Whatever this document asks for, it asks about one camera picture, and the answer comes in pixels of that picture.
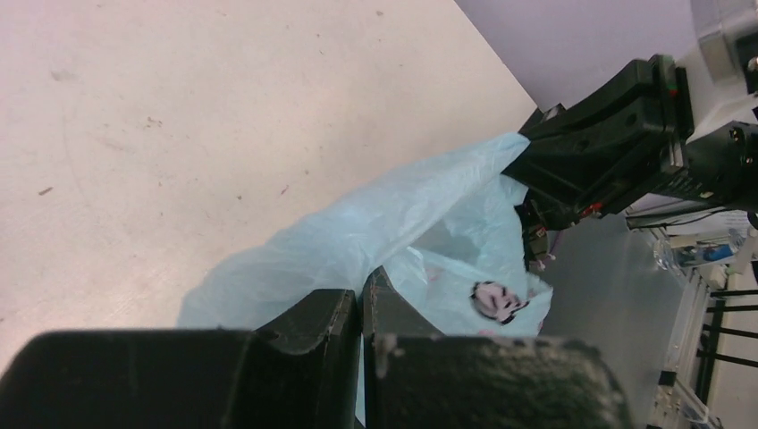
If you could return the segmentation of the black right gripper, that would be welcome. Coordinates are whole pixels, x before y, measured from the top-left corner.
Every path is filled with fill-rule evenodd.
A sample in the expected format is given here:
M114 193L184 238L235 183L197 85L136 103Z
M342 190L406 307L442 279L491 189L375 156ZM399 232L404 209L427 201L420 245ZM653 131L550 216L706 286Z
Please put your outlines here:
M527 186L526 228L570 228L614 215L687 167L694 131L685 68L669 55L635 59L570 108L535 110L529 145L504 175Z

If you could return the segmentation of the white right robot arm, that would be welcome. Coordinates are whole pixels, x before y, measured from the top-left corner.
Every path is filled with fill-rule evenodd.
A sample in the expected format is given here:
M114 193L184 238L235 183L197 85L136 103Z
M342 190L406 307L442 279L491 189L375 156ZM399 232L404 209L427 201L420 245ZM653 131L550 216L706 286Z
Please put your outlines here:
M692 71L635 60L570 108L534 113L529 147L363 290L370 428L628 428L624 395L581 342L536 336L551 289L528 242L646 193L757 209L757 128L695 135Z

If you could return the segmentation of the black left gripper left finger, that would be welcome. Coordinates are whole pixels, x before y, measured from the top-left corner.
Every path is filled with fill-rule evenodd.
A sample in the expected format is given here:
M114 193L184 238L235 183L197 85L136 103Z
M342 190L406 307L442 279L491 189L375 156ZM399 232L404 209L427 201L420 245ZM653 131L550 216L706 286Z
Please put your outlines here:
M351 428L359 322L316 290L254 330L47 332L1 379L4 428Z

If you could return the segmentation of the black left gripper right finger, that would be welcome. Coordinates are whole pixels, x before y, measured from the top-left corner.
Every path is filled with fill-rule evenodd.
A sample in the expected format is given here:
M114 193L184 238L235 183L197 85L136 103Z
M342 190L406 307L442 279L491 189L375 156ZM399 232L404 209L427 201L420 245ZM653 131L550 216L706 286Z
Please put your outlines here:
M362 292L368 428L628 428L597 349L562 338L448 336L383 268Z

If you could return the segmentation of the light blue plastic bag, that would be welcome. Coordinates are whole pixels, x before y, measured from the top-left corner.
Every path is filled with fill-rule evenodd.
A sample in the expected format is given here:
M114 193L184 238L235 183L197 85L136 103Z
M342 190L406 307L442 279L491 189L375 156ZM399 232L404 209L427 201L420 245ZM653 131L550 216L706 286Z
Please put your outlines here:
M181 328L256 329L313 290L361 292L377 268L449 335L535 337L552 288L528 272L507 133L405 165L224 259L184 297Z

